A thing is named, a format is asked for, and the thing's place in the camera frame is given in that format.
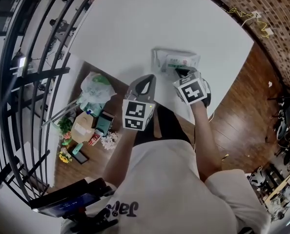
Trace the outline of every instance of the white table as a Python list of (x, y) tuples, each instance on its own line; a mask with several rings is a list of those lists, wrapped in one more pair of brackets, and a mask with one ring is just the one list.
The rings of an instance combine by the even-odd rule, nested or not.
[(201, 55), (198, 69), (211, 86), (210, 116), (242, 68), (253, 40), (211, 0), (95, 0), (70, 52), (130, 84), (156, 74), (155, 101), (194, 123), (170, 82), (151, 69), (160, 46)]

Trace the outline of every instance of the label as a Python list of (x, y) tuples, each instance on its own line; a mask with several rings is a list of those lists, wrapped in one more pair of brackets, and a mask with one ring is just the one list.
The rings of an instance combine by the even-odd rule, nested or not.
[(166, 66), (171, 68), (191, 67), (191, 59), (189, 57), (167, 55)]
[(77, 130), (81, 135), (86, 134), (86, 129), (78, 123), (76, 123), (76, 125), (75, 125), (75, 130)]

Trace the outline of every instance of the green plant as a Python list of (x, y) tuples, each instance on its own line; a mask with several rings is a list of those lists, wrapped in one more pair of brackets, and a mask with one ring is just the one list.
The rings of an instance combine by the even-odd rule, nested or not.
[(60, 129), (62, 135), (68, 133), (72, 128), (72, 122), (66, 116), (64, 116), (58, 122), (58, 125), (59, 125), (59, 129)]

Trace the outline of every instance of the flower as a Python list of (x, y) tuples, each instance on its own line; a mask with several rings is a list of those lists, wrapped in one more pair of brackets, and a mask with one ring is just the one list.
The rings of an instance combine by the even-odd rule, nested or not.
[(69, 163), (72, 161), (71, 155), (67, 152), (67, 149), (65, 147), (61, 148), (58, 156), (64, 163)]
[(108, 132), (105, 137), (101, 138), (102, 145), (106, 150), (115, 149), (117, 146), (118, 134)]
[(70, 139), (71, 138), (71, 132), (67, 132), (62, 136), (64, 139)]

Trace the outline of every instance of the power outlet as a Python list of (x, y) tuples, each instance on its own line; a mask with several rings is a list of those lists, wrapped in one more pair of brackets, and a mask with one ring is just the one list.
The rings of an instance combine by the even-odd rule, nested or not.
[(268, 33), (268, 35), (274, 35), (273, 31), (270, 28), (266, 28), (265, 31)]
[(253, 11), (252, 14), (257, 15), (256, 18), (261, 18), (261, 13), (258, 12), (257, 10)]

